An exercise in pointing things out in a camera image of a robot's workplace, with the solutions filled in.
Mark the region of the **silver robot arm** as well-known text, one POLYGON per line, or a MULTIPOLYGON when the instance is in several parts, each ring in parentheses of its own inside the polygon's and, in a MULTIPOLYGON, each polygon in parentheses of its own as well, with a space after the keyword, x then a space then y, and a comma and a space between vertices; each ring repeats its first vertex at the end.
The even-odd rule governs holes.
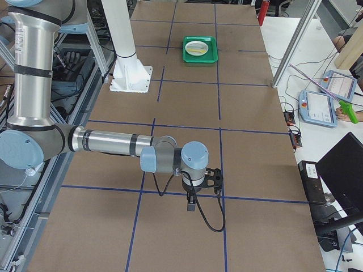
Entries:
POLYGON ((1 159, 26 169, 83 150, 138 157, 145 172, 181 176, 187 209, 199 208, 196 194, 208 184, 204 144, 192 141, 180 148, 169 136, 87 130, 50 119, 55 35, 62 27, 87 30, 86 1, 8 1, 8 6, 15 22, 15 93, 14 113, 1 133, 1 159))

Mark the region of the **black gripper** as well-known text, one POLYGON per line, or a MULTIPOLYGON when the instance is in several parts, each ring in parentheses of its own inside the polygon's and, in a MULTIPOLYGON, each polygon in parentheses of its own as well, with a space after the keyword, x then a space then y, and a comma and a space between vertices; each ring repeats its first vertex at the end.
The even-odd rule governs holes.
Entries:
POLYGON ((192 189, 192 186, 190 184, 187 184, 185 181, 182 181, 182 187, 187 192, 187 211, 194 212, 196 208, 195 194, 206 187, 206 182, 194 185, 194 189, 192 189))

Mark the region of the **person's hand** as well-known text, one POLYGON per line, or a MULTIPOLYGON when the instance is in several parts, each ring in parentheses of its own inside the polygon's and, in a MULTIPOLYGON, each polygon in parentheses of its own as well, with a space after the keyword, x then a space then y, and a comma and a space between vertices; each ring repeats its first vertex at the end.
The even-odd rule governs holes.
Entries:
MULTIPOLYGON (((350 118, 348 115, 344 114, 342 112, 342 109, 341 108, 336 108, 335 110, 335 113, 336 113, 336 116, 339 120, 341 121, 346 121, 346 122, 350 122, 350 118)), ((361 117, 361 112, 355 112, 355 116, 356 118, 358 119, 358 121, 361 121, 362 120, 362 117, 361 117)))

